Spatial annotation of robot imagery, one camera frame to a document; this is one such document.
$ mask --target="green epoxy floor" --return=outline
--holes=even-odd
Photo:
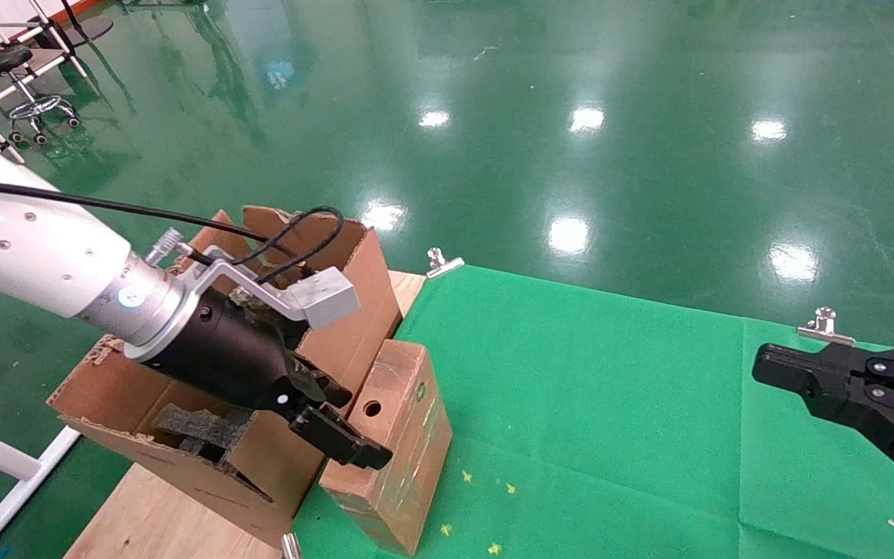
[[[84,116],[22,151],[65,191],[199,215],[330,204],[382,229],[394,269],[440,245],[789,325],[829,304],[894,344],[894,1],[103,12],[114,30],[79,50],[92,79],[36,83]],[[99,216],[138,251],[168,225]],[[46,446],[43,400],[95,339],[0,296],[0,438]],[[0,557],[60,557],[127,466],[79,443]]]

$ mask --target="stool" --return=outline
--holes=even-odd
[[[40,127],[42,124],[40,114],[49,110],[60,110],[68,118],[68,126],[72,128],[81,124],[81,121],[78,119],[77,111],[67,100],[62,99],[59,95],[33,95],[23,80],[13,73],[16,68],[25,66],[32,57],[33,52],[22,45],[0,50],[0,75],[8,74],[13,85],[16,86],[16,91],[22,93],[27,99],[9,111],[9,121],[13,130],[9,139],[14,142],[21,141],[22,135],[19,134],[16,123],[25,120],[29,127],[33,128],[33,141],[43,144],[47,142],[47,137],[43,135],[43,128]]]

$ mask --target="black cable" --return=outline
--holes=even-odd
[[[185,258],[194,259],[194,261],[198,262],[199,264],[201,264],[203,266],[212,266],[213,263],[216,262],[216,261],[214,261],[214,259],[212,259],[210,257],[206,257],[206,255],[202,254],[202,252],[199,252],[199,251],[192,251],[192,254],[186,255]]]
[[[301,257],[299,257],[299,258],[290,259],[290,261],[285,262],[285,264],[280,265],[280,266],[278,266],[278,268],[271,270],[271,272],[264,273],[264,275],[260,276],[256,280],[256,282],[258,282],[258,283],[270,282],[270,280],[273,280],[274,277],[278,276],[280,273],[288,272],[289,269],[295,268],[295,266],[298,266],[301,262],[305,262],[308,259],[313,258],[314,255],[319,254],[319,252],[322,251],[323,248],[326,248],[327,245],[329,245],[330,243],[333,243],[334,238],[336,238],[338,236],[338,234],[340,234],[341,229],[344,229],[344,214],[337,212],[336,217],[337,217],[337,223],[336,223],[336,225],[333,226],[333,231],[331,231],[329,236],[324,238],[323,241],[320,241],[320,243],[318,245],[315,245],[315,247],[313,247],[311,251],[306,252],[305,255],[301,255]]]
[[[97,198],[88,198],[86,196],[79,196],[77,194],[67,194],[64,192],[58,192],[54,190],[43,190],[40,188],[33,188],[28,186],[20,186],[16,184],[3,184],[0,183],[0,194],[12,194],[15,196],[26,196],[28,198],[40,198],[42,200],[53,200],[54,202],[67,202],[70,204],[79,204],[82,206],[90,206],[93,208],[104,208],[107,210],[115,210],[117,212],[127,212],[129,214],[137,214],[141,216],[150,216],[155,218],[163,218],[168,220],[180,220],[180,222],[191,223],[192,225],[201,225],[205,227],[212,227],[213,229],[219,229],[220,231],[226,231],[227,233],[239,234],[241,237],[252,238],[252,240],[258,241],[258,243],[264,243],[269,238],[264,236],[263,234],[255,233],[249,229],[244,229],[244,227],[238,227],[235,225],[231,225],[228,223],[220,223],[217,220],[208,220],[205,218],[199,218],[196,216],[192,216],[189,214],[182,214],[178,212],[170,212],[167,210],[159,210],[156,208],[147,208],[146,206],[138,206],[135,204],[126,204],[124,202],[113,202],[109,200],[99,200]],[[295,252],[288,250],[288,248],[284,248],[282,245],[277,244],[278,241],[275,240],[273,245],[269,245],[271,248],[277,248],[281,252],[285,252],[289,257],[294,259],[299,259],[299,262],[304,261],[309,257],[299,257]]]
[[[291,231],[292,229],[294,229],[295,226],[299,225],[299,223],[301,223],[302,220],[306,219],[307,217],[309,217],[311,215],[315,215],[315,214],[330,214],[330,215],[334,216],[334,218],[337,218],[338,227],[344,227],[344,216],[343,216],[343,214],[340,213],[340,210],[338,210],[336,208],[331,208],[330,206],[316,206],[316,208],[302,212],[301,214],[292,218],[292,220],[290,222],[288,222],[288,224],[285,225],[285,227],[281,227],[281,231],[274,234],[274,237],[271,237],[268,240],[264,241],[264,243],[262,245],[260,245],[260,247],[255,248],[255,250],[253,250],[253,252],[251,252],[251,254],[246,255],[244,258],[241,258],[241,259],[235,259],[230,264],[233,264],[234,266],[239,266],[241,264],[246,264],[246,262],[252,261],[252,259],[256,259],[260,255],[263,255],[264,252],[268,252],[270,250],[270,248],[273,247],[273,245],[275,245],[278,240],[280,240],[280,238],[284,237],[285,234],[288,234],[288,232]],[[305,259],[308,259],[309,257],[312,256],[312,255],[302,255],[302,257],[299,257],[298,255],[291,254],[291,252],[285,252],[285,254],[287,254],[291,258],[299,259],[299,262],[305,261]]]

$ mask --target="open cardboard box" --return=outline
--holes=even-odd
[[[245,225],[267,237],[290,217],[276,209],[244,207]],[[214,220],[231,223],[223,210]],[[333,217],[309,216],[284,238],[284,245],[305,252],[330,234],[333,226]],[[251,251],[244,238],[209,227],[199,231],[192,245],[200,251],[219,245],[234,257]],[[267,266],[287,261],[276,250],[265,257]],[[179,259],[169,272],[181,272],[187,265]],[[401,321],[382,247],[373,229],[346,220],[333,243],[309,259],[309,265],[343,270],[357,290],[361,309],[321,330],[308,330],[295,353],[357,395],[384,339]],[[230,284],[218,283],[216,288],[228,290]],[[256,411],[237,445],[227,449],[217,463],[179,450],[181,436],[159,432],[152,425],[167,404],[188,411],[209,410],[220,417],[226,417],[231,407],[127,359],[121,350],[122,341],[103,336],[47,403],[82,435],[129,457],[255,537],[279,547],[323,464],[323,454],[270,411]]]

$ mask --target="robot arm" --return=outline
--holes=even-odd
[[[0,183],[57,191],[1,156]],[[120,337],[127,357],[223,402],[275,411],[341,464],[386,466],[390,450],[332,407],[347,404],[350,391],[288,351],[278,327],[319,328],[357,311],[350,282],[332,268],[277,290],[216,247],[206,250],[208,266],[195,262],[171,276],[157,262],[174,247],[191,251],[169,232],[143,259],[80,206],[0,194],[0,291]],[[238,285],[230,296],[211,287],[221,276]],[[277,311],[278,321],[250,312],[251,300]]]

